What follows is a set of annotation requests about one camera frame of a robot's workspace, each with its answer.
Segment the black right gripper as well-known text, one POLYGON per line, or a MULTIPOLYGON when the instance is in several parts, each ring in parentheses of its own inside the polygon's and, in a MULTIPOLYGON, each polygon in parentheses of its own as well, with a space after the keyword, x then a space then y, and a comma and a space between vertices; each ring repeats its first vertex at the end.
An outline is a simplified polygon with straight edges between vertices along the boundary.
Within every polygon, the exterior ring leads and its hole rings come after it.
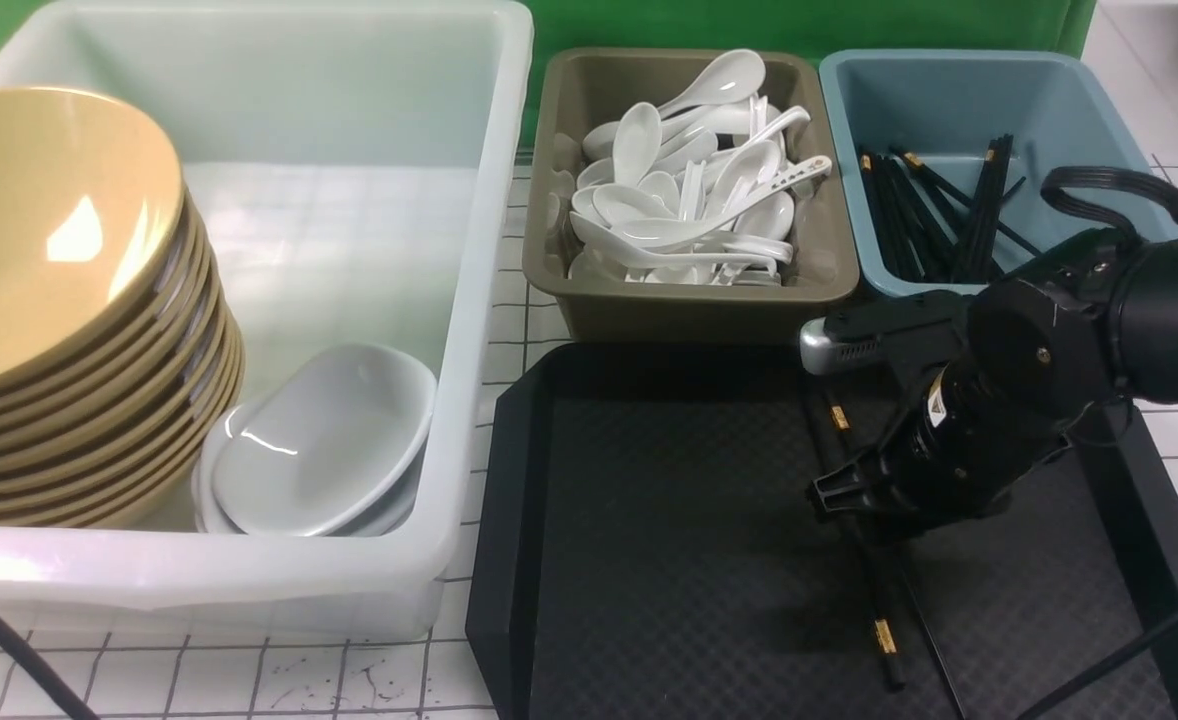
POLYGON ((854 515, 894 542, 1004 511, 1068 427, 1116 397, 1108 309, 1098 288, 1001 280, 969 293, 955 341, 892 341, 904 397, 873 445, 812 484, 818 518, 854 515))

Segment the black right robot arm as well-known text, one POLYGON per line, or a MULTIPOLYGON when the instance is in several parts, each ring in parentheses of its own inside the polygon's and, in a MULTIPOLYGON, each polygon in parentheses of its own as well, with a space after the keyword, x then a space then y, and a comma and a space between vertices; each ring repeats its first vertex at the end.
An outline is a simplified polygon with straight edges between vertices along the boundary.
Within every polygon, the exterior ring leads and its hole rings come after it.
POLYGON ((1178 404, 1178 240, 1070 237, 977 293, 933 290, 832 313, 906 389, 873 445, 814 480, 821 521, 885 541, 987 518, 1092 409, 1178 404))

